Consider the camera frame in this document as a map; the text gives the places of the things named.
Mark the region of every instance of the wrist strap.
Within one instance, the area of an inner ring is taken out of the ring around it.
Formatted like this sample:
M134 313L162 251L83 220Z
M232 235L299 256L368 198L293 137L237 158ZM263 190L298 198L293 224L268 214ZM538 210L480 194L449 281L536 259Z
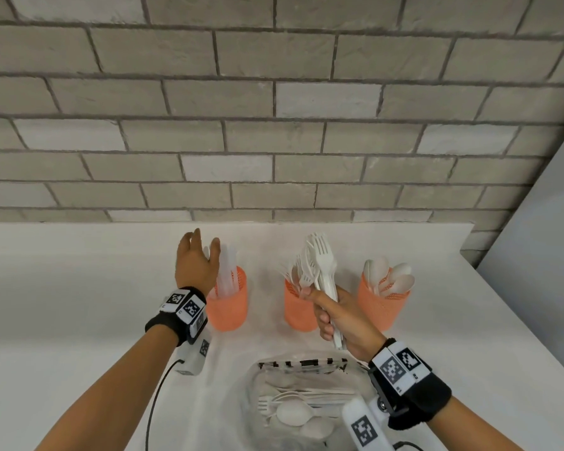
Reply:
M192 344L207 324L206 305L205 296L199 289L193 286L178 288L165 297L159 313L149 320L144 331L162 324L177 334L177 346L185 341Z
M372 384L390 414L391 429L431 420L451 398L449 386L401 341L387 340L369 368Z

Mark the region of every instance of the utensil holder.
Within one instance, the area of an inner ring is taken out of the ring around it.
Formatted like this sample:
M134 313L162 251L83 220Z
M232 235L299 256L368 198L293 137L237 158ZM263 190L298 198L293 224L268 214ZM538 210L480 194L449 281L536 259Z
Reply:
M211 325L218 331L227 332L238 329L247 319L247 274L239 266L236 269L238 293L226 298L218 298L217 287L215 287L215 295L207 296L207 317Z
M411 291L402 294L394 293L386 297L378 296L369 290L362 274L357 289L357 303L379 331L387 331L393 325L410 293Z
M310 333L317 328L313 303L301 299L288 280L284 281L284 318L289 326L302 333Z

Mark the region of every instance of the left hand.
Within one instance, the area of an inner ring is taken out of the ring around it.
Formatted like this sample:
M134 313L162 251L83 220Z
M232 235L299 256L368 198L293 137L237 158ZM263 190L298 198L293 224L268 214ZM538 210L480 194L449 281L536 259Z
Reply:
M186 233L177 246L175 261L175 283L178 288L194 286L207 296L215 287L219 272L219 239L211 241L210 259L203 254L201 230Z

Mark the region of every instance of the white wall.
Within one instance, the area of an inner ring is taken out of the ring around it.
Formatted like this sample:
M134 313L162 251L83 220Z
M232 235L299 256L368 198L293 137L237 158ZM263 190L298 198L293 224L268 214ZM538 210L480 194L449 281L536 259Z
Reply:
M564 143L478 272L564 365Z

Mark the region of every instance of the brick wall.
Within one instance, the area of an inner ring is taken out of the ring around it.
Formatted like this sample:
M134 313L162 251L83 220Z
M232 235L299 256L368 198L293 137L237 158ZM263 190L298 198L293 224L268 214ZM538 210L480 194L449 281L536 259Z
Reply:
M564 0L0 0L0 221L476 224L564 139Z

